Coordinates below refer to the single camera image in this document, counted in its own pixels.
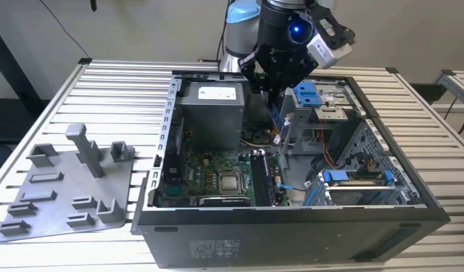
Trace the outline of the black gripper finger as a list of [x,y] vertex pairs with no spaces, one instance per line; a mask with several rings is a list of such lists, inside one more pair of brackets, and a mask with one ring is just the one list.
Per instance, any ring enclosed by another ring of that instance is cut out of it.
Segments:
[[273,87],[270,80],[265,73],[259,74],[255,72],[255,64],[259,57],[265,55],[265,50],[259,46],[254,48],[254,51],[240,59],[240,72],[250,82],[253,93],[262,94],[267,93],[266,103],[273,104]]
[[275,100],[286,88],[295,87],[317,68],[315,61],[279,61],[275,75]]

